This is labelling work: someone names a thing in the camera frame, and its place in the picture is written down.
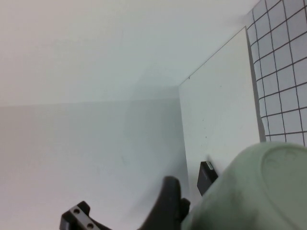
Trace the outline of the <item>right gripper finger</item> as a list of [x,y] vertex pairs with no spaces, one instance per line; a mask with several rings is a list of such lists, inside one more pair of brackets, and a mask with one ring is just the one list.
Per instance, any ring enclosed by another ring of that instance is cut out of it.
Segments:
[[188,215],[190,201],[181,197],[180,182],[176,177],[163,179],[159,196],[141,225],[141,230],[179,230]]

